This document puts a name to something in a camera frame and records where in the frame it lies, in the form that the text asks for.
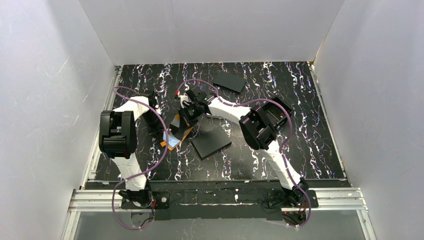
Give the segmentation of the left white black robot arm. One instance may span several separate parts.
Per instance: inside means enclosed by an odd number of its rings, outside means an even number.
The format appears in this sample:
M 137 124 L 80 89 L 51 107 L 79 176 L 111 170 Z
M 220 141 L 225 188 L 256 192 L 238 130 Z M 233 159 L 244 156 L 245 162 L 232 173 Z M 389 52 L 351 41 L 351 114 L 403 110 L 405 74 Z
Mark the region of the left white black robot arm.
M 135 155 L 138 146 L 136 120 L 142 117 L 148 133 L 161 140 L 165 129 L 158 118 L 160 114 L 154 91 L 132 96 L 122 106 L 101 112 L 99 149 L 116 164 L 122 178 L 127 179 L 142 172 Z

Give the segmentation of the black plastic box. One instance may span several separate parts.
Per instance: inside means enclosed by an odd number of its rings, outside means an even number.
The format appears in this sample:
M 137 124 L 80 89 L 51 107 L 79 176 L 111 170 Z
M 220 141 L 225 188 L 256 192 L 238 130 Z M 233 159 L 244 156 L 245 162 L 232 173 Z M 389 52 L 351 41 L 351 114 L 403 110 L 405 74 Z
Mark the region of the black plastic box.
M 285 102 L 283 102 L 280 97 L 275 95 L 273 98 L 271 98 L 271 100 L 282 106 L 282 108 L 286 110 L 290 117 L 292 116 L 294 110 Z M 277 105 L 264 101 L 260 106 L 277 130 L 280 130 L 282 126 L 288 122 L 286 114 Z

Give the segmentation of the orange leather card holder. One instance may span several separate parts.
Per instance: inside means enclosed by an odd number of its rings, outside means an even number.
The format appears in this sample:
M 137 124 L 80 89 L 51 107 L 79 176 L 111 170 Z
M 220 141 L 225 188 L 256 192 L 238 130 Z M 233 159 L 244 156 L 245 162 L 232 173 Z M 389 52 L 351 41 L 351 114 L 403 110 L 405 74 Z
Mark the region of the orange leather card holder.
M 172 151 L 178 147 L 192 131 L 177 113 L 168 127 L 168 150 Z

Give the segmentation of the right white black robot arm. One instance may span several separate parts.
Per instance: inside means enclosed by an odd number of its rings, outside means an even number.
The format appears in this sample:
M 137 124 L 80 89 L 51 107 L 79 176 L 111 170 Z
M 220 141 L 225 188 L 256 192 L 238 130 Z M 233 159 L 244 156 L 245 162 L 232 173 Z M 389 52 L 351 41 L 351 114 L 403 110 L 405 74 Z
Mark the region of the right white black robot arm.
M 287 123 L 291 128 L 293 124 L 290 119 L 291 108 L 279 97 L 254 99 L 251 102 L 255 106 L 248 107 L 247 103 L 230 102 L 218 94 L 206 94 L 197 86 L 184 93 L 177 90 L 175 97 L 181 104 L 181 121 L 187 126 L 195 125 L 198 117 L 203 114 L 239 125 L 247 145 L 266 158 L 281 186 L 296 198 L 306 193 L 307 184 L 280 152 L 281 143 L 277 135 L 281 126 Z

